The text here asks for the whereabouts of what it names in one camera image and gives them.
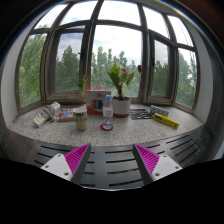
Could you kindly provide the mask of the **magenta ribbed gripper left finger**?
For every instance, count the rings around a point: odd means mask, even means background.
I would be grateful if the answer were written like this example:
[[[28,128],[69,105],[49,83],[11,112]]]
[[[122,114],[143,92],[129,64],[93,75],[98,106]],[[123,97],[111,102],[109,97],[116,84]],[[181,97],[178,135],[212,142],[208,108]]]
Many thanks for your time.
[[[79,185],[90,153],[91,144],[87,143],[65,155],[56,154],[42,169]]]

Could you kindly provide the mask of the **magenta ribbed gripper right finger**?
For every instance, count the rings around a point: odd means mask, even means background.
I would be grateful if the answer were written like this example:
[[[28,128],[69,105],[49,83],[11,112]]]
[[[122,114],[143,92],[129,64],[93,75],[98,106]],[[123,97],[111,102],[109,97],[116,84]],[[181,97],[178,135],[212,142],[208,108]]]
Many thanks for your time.
[[[182,167],[167,154],[158,155],[138,144],[133,145],[133,154],[145,185],[182,169]]]

